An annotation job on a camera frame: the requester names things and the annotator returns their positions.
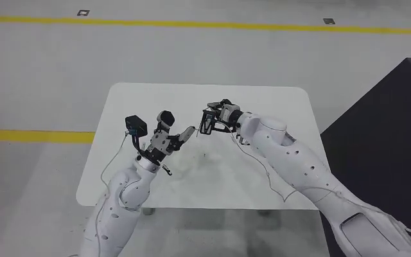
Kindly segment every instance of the concrete floor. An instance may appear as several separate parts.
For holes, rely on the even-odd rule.
[[[407,0],[16,0],[0,15],[411,28]],[[96,129],[117,82],[298,86],[323,131],[405,57],[411,35],[0,23],[0,129]],[[0,255],[78,253],[89,145],[0,142]],[[122,256],[328,256],[317,211],[159,209]]]

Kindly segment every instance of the gray floor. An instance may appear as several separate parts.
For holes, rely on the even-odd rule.
[[[92,208],[75,198],[89,145],[0,142],[0,255],[78,253]],[[121,256],[329,256],[317,211],[158,209]]]

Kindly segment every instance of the table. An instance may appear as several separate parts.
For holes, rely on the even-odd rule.
[[[156,117],[171,111],[175,123],[170,134],[186,127],[198,127],[207,103],[223,98],[242,111],[283,120],[288,132],[313,149],[327,163],[307,93],[298,87],[257,87],[233,85],[177,85],[118,83],[109,91],[103,113],[77,189],[77,201],[94,206],[105,189],[100,173],[118,151],[125,131],[125,117],[138,115],[148,125],[149,141],[157,126]],[[244,149],[252,153],[249,146]],[[137,155],[131,138],[105,172],[109,181],[117,170],[130,166]],[[260,158],[270,172],[273,187],[287,195],[293,189]],[[229,134],[193,134],[181,151],[164,160],[173,175],[159,170],[152,182],[146,208],[209,209],[316,209],[299,193],[286,203],[268,187],[264,168],[242,153]]]

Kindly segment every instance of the table leg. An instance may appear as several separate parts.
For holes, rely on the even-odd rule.
[[[155,208],[143,208],[143,214],[150,216],[155,212]]]
[[[270,214],[271,214],[271,210],[269,210],[269,209],[259,209],[259,210],[257,210],[257,213],[258,213],[258,215],[259,216],[262,216],[262,217],[267,217],[267,216],[269,216]]]

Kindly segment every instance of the robotic hand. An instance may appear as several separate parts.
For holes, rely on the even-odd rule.
[[[216,123],[225,128],[216,128]],[[280,177],[310,199],[331,224],[345,255],[411,256],[407,227],[352,194],[310,148],[287,133],[281,121],[242,112],[225,99],[208,103],[203,110],[199,132],[210,135],[213,130],[236,132],[241,144],[250,144]]]
[[[116,257],[130,239],[140,216],[141,205],[150,195],[150,183],[160,169],[160,162],[191,137],[195,127],[170,136],[174,117],[162,111],[157,128],[146,150],[140,149],[139,138],[147,135],[147,124],[137,116],[126,118],[138,155],[132,167],[118,171],[100,197],[84,233],[81,257]],[[170,170],[162,166],[168,175]]]

